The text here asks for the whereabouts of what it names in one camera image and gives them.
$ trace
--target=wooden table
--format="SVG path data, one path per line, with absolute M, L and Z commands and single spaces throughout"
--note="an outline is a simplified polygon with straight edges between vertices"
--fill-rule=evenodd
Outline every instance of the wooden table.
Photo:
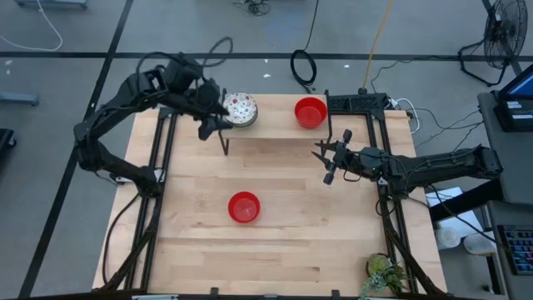
M 126 160 L 147 164 L 156 122 L 154 110 L 136 116 Z M 393 153 L 414 156 L 405 112 L 386 111 L 386 123 Z M 225 157 L 216 134 L 198 140 L 198 126 L 190 117 L 178 119 L 148 292 L 209 293 L 218 287 L 222 294 L 328 296 L 338 289 L 343 296 L 358 295 L 367 258 L 386 252 L 374 211 L 375 183 L 344 182 L 337 172 L 331 186 L 323 184 L 326 172 L 311 155 L 317 150 L 311 140 L 235 139 Z M 369 145 L 365 118 L 333 116 L 333 141 L 346 128 L 353 131 L 350 149 Z M 380 141 L 377 123 L 376 135 Z M 227 214 L 228 200 L 242 190 L 262 203 L 252 225 L 238 225 Z M 136 192 L 133 185 L 117 190 L 110 221 Z M 411 196 L 425 200 L 422 189 Z M 115 227 L 108 274 L 131 249 L 138 204 Z M 446 290 L 427 209 L 413 202 L 403 208 L 413 256 Z M 101 267 L 94 287 L 102 286 Z

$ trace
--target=red bowl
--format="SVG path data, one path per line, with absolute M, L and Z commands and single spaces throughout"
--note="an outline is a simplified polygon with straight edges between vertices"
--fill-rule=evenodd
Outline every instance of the red bowl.
M 235 222 L 249 223 L 257 218 L 261 205 L 251 192 L 238 192 L 227 204 L 227 211 Z
M 315 97 L 305 97 L 294 107 L 296 120 L 303 128 L 313 129 L 320 126 L 327 117 L 326 104 Z

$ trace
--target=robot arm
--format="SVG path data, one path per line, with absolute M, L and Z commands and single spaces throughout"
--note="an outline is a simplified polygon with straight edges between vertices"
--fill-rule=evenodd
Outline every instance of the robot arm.
M 339 168 L 373 182 L 385 180 L 390 195 L 407 198 L 415 188 L 424 188 L 432 183 L 463 176 L 494 179 L 503 171 L 496 152 L 487 147 L 405 157 L 390 155 L 374 147 L 364 147 L 361 151 L 354 152 L 346 147 L 350 140 L 351 131 L 346 130 L 342 142 L 317 144 L 323 150 L 322 153 L 326 150 L 335 152 L 332 160 L 313 153 L 328 171 L 324 177 L 325 184 L 332 183 L 335 171 Z
M 195 89 L 189 87 L 202 79 Z M 147 72 L 130 75 L 118 89 L 117 95 L 92 116 L 74 127 L 78 164 L 83 170 L 106 170 L 117 176 L 131 179 L 143 197 L 155 197 L 161 192 L 154 170 L 137 167 L 112 155 L 98 139 L 132 113 L 154 108 L 158 104 L 175 109 L 202 122 L 198 128 L 201 140 L 209 138 L 216 130 L 232 125 L 220 116 L 227 110 L 218 102 L 220 88 L 213 79 L 203 77 L 202 67 L 182 54 L 169 64 Z

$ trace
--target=computer screen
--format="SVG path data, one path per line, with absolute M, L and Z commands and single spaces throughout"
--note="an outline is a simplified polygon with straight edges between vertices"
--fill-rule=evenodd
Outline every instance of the computer screen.
M 533 74 L 524 78 L 509 91 L 511 95 L 533 96 Z

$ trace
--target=yellow cable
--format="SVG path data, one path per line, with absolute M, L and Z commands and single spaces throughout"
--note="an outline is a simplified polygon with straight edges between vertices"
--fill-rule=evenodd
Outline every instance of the yellow cable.
M 370 66 L 372 65 L 372 57 L 374 56 L 374 49 L 377 45 L 377 40 L 380 38 L 381 30 L 383 30 L 383 26 L 385 26 L 386 18 L 389 16 L 389 13 L 391 12 L 392 8 L 392 0 L 389 0 L 389 5 L 386 7 L 385 16 L 383 16 L 383 20 L 381 21 L 379 29 L 377 29 L 376 38 L 374 38 L 374 44 L 372 45 L 372 49 L 370 51 L 370 56 L 368 57 L 368 64 L 366 65 L 366 75 L 365 75 L 365 81 L 363 82 L 363 88 L 366 88 L 366 81 L 368 80 L 368 75 L 370 74 Z

